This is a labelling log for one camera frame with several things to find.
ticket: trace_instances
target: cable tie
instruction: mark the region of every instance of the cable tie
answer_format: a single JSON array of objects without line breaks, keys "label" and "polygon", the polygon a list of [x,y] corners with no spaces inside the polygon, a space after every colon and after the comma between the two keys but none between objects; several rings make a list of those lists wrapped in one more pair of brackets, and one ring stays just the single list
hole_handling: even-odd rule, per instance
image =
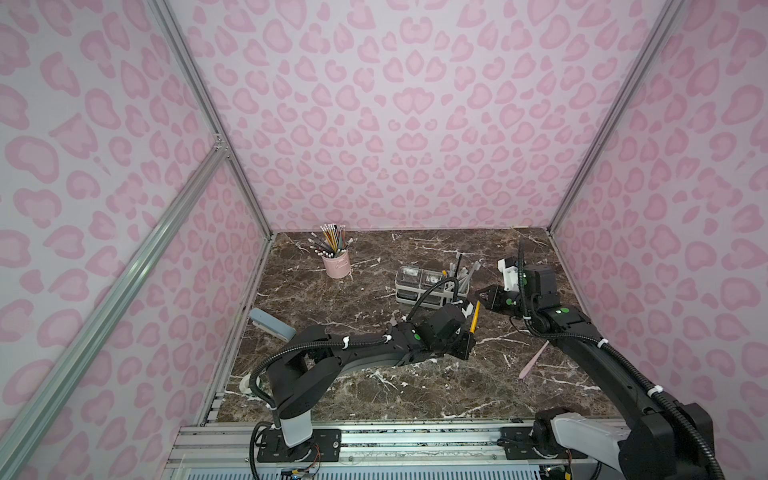
[{"label": "cable tie", "polygon": [[648,396],[653,398],[654,393],[662,393],[663,391],[664,391],[664,387],[662,387],[661,385],[656,385],[654,388],[648,390]]}]

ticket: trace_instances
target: metal mounting plate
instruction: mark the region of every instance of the metal mounting plate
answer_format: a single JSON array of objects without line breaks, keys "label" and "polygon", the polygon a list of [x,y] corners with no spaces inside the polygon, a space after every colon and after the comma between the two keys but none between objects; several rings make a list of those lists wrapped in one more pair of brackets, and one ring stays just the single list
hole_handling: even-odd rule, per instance
[{"label": "metal mounting plate", "polygon": [[[341,430],[338,429],[314,429],[315,443],[320,447],[321,462],[338,462],[341,451]],[[261,440],[264,447],[259,449],[256,460],[259,463],[295,462],[295,455],[290,455],[285,442],[283,431],[268,429]],[[314,459],[314,449],[308,453],[306,461]]]},{"label": "metal mounting plate", "polygon": [[[502,437],[520,442],[520,445],[505,445],[504,453],[507,455],[507,460],[544,460],[533,448],[526,446],[526,442],[529,442],[530,439],[528,433],[531,431],[531,427],[502,427],[501,431]],[[574,449],[571,449],[571,455],[574,459],[587,458],[585,454]],[[555,458],[567,460],[568,454],[561,453]]]}]

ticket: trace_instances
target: metal extrusion bar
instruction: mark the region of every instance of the metal extrusion bar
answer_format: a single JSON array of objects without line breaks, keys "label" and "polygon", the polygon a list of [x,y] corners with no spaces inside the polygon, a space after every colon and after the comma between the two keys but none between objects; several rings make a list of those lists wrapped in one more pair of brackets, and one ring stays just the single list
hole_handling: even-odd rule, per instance
[{"label": "metal extrusion bar", "polygon": [[20,411],[0,443],[0,480],[12,480],[24,468],[48,428],[56,420],[80,379],[118,324],[144,281],[197,199],[218,171],[226,151],[214,147],[160,217],[131,262],[112,285],[98,308],[45,377],[35,395]]},{"label": "metal extrusion bar", "polygon": [[640,54],[627,74],[627,79],[621,85],[621,89],[587,150],[584,160],[581,162],[573,180],[568,185],[563,201],[560,202],[558,209],[554,212],[552,222],[548,227],[549,231],[557,231],[566,215],[568,215],[568,211],[571,209],[576,196],[587,180],[587,176],[592,171],[592,167],[598,162],[603,147],[616,130],[622,115],[627,110],[637,89],[640,88],[641,82],[645,78],[646,73],[648,73],[648,70],[650,70],[654,60],[667,43],[667,39],[672,35],[676,20],[681,18],[680,13],[683,11],[685,2],[686,0],[667,0],[664,3],[659,17],[645,39]]},{"label": "metal extrusion bar", "polygon": [[[623,419],[598,419],[601,425],[625,427]],[[230,423],[207,427],[186,427],[179,431],[166,469],[243,468],[247,462],[252,423]],[[453,419],[443,421],[388,422],[318,422],[316,428],[342,431],[339,462],[327,467],[356,472],[379,466],[387,471],[403,465],[548,465],[568,460],[507,460],[505,450],[496,445],[502,427],[531,427],[531,421]],[[594,460],[574,460],[594,470]],[[263,463],[260,468],[286,467],[291,464]]]},{"label": "metal extrusion bar", "polygon": [[253,272],[249,276],[249,287],[244,290],[243,300],[240,303],[240,308],[237,310],[237,317],[230,326],[230,331],[227,334],[227,341],[224,343],[224,347],[221,350],[221,355],[219,357],[220,361],[217,363],[214,377],[205,393],[200,411],[197,413],[197,417],[195,417],[195,423],[200,426],[207,422],[208,413],[212,409],[216,394],[223,392],[224,388],[227,386],[230,372],[232,371],[235,358],[237,357],[237,349],[240,346],[240,339],[243,337],[243,331],[249,321],[248,313],[250,311],[250,306],[253,305],[253,300],[256,297],[256,291],[259,282],[261,281],[261,276],[266,268],[267,257],[269,256],[274,243],[275,235],[273,234],[269,241],[264,242],[259,263],[256,264],[253,268]]},{"label": "metal extrusion bar", "polygon": [[[184,33],[181,31],[174,10],[168,5],[167,0],[147,0],[147,3],[152,10],[166,41],[170,45],[170,49],[174,53],[177,63],[184,74],[184,78],[186,78],[187,83],[190,85],[192,94],[197,99],[197,103],[200,105],[200,109],[210,125],[211,130],[220,140],[226,141],[227,145],[225,148],[229,148],[232,143],[227,136],[227,132],[224,129],[221,118],[216,110],[214,101],[205,87],[203,76],[197,68],[197,63],[192,57],[190,49],[187,47],[187,43],[184,40]],[[270,237],[272,235],[272,230],[270,229],[269,222],[266,221],[264,212],[261,210],[259,201],[256,199],[256,194],[250,186],[250,182],[243,170],[243,166],[237,160],[237,156],[233,151],[227,155],[227,161],[232,165],[235,178],[237,178],[238,187],[240,188],[240,191],[243,192],[251,210],[256,215],[257,223],[263,231],[264,236]]]}]

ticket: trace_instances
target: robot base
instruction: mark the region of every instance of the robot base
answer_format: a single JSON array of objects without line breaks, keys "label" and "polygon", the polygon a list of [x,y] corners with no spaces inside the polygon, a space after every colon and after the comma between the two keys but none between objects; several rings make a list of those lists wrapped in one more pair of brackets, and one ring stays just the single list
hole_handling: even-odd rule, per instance
[{"label": "robot base", "polygon": [[320,447],[321,462],[338,462],[341,450],[341,430],[314,429],[312,437],[295,447],[287,447],[283,440],[283,431],[268,429],[261,439],[257,461],[259,463],[311,462]]}]

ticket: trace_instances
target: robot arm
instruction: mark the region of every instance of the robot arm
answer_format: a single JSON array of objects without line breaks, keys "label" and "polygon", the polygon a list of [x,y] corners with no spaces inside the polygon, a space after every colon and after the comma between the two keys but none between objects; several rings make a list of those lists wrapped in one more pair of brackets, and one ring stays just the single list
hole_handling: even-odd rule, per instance
[{"label": "robot arm", "polygon": [[[463,306],[449,303],[418,325],[398,323],[384,335],[384,343],[365,348],[346,348],[344,345],[374,343],[381,340],[382,335],[330,335],[321,326],[311,326],[294,336],[286,349],[309,342],[342,346],[288,353],[266,369],[276,419],[282,425],[287,446],[299,445],[310,438],[311,408],[333,380],[345,372],[374,366],[403,366],[446,354],[467,360],[475,346],[475,335],[469,331],[466,321],[472,305],[463,303]],[[312,368],[308,367],[305,356],[314,362]]]},{"label": "robot arm", "polygon": [[[506,268],[515,259],[505,259]],[[541,455],[576,449],[622,472],[627,480],[649,478],[709,478],[706,458],[668,411],[651,398],[636,376],[602,349],[606,339],[577,306],[563,305],[555,274],[545,265],[526,265],[518,283],[490,286],[476,292],[491,311],[524,318],[521,295],[525,295],[530,327],[571,357],[616,405],[627,429],[615,429],[585,419],[566,409],[551,409],[536,415],[531,439]],[[603,339],[599,343],[576,336]],[[696,403],[683,405],[668,392],[663,396],[700,433],[713,449],[712,419]]]}]

